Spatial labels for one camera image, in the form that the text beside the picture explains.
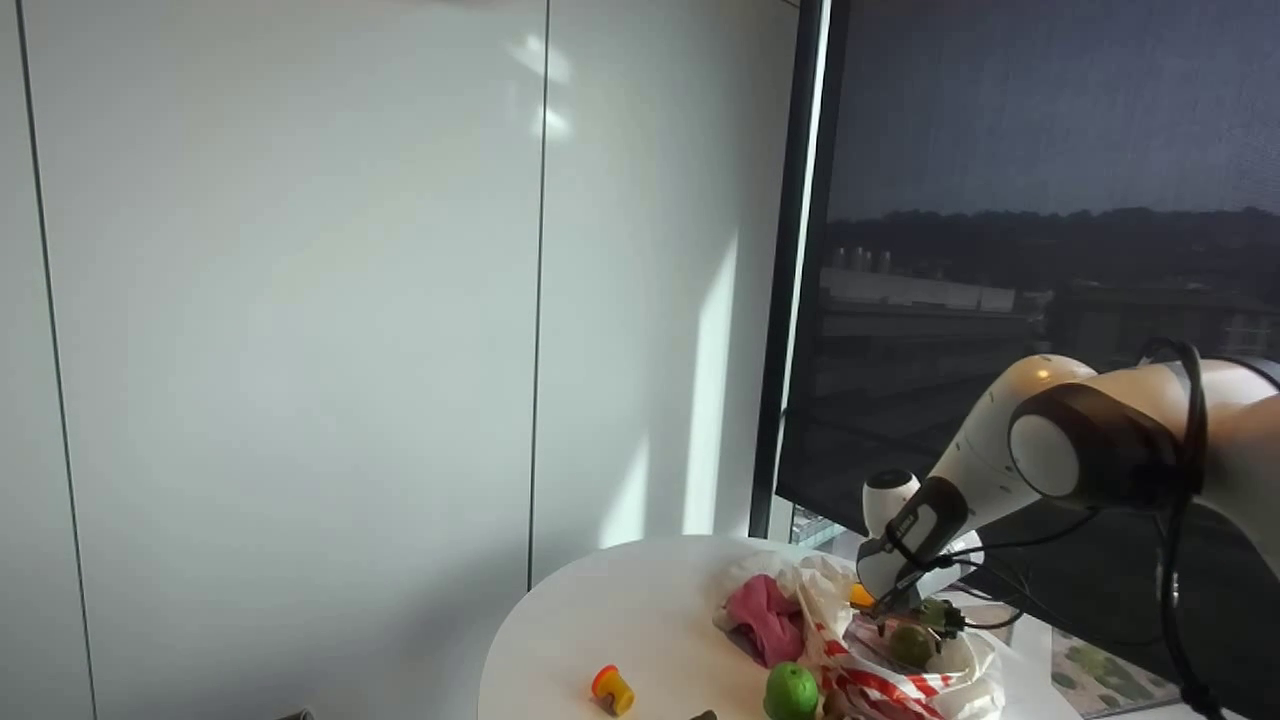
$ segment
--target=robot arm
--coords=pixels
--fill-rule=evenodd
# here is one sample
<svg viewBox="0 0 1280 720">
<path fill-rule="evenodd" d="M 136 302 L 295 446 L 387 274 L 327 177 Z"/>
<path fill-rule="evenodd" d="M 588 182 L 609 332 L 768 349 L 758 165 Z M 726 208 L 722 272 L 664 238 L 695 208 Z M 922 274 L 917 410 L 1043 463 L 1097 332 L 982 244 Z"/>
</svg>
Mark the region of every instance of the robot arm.
<svg viewBox="0 0 1280 720">
<path fill-rule="evenodd" d="M 1280 574 L 1280 397 L 1243 365 L 1202 358 L 1202 493 Z M 1040 496 L 1158 503 L 1188 424 L 1175 365 L 1091 370 L 1066 355 L 1017 358 L 963 416 L 920 493 L 861 546 L 861 585 L 900 605 L 940 550 Z"/>
</svg>

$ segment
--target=white wall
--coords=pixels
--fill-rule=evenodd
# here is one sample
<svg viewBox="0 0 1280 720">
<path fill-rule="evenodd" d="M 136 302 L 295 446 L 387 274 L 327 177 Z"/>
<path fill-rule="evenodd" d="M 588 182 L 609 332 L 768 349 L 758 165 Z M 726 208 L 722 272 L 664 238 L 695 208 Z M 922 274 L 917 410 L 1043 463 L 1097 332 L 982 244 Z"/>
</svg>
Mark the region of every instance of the white wall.
<svg viewBox="0 0 1280 720">
<path fill-rule="evenodd" d="M 528 572 L 543 2 L 28 10 L 101 717 L 473 717 Z"/>
<path fill-rule="evenodd" d="M 554 0 L 535 574 L 738 530 L 794 6 Z"/>
<path fill-rule="evenodd" d="M 0 717 L 89 717 L 16 6 L 0 0 Z"/>
</svg>

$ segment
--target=white table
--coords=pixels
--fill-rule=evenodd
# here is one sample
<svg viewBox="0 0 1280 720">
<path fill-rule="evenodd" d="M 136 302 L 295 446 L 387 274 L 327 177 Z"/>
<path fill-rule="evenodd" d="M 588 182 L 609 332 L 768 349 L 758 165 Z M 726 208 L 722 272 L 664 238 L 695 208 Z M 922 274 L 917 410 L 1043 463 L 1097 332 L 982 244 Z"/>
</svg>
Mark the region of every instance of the white table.
<svg viewBox="0 0 1280 720">
<path fill-rule="evenodd" d="M 690 720 L 704 706 L 762 720 L 762 669 L 717 627 L 717 574 L 751 550 L 794 546 L 640 538 L 552 572 L 489 646 L 481 720 L 598 720 L 588 701 L 598 662 L 633 678 L 636 720 Z M 1043 697 L 1051 627 L 1020 621 L 1011 646 L 1043 674 L 1006 691 L 1006 717 L 1077 720 L 1051 689 Z"/>
</svg>

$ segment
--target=yellow object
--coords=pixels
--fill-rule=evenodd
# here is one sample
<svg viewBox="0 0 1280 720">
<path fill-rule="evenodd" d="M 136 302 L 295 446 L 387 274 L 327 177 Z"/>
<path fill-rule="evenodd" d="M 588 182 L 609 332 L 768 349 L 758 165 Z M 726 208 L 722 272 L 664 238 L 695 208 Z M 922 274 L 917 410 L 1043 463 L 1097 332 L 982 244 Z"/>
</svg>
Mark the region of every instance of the yellow object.
<svg viewBox="0 0 1280 720">
<path fill-rule="evenodd" d="M 609 710 L 609 717 L 624 717 L 636 704 L 633 684 L 624 678 L 624 672 L 614 662 L 604 662 L 592 674 L 592 701 Z"/>
<path fill-rule="evenodd" d="M 866 591 L 866 585 L 846 585 L 846 605 L 866 610 L 877 605 L 877 597 Z"/>
</svg>

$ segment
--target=pink object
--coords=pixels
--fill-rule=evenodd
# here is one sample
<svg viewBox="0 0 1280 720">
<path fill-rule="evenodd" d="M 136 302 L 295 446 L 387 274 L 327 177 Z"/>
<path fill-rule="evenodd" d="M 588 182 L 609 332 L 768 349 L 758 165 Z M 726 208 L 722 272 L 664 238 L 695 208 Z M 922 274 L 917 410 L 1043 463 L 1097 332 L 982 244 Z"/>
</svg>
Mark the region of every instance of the pink object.
<svg viewBox="0 0 1280 720">
<path fill-rule="evenodd" d="M 722 610 L 762 669 L 802 657 L 802 610 L 771 574 L 744 578 Z"/>
</svg>

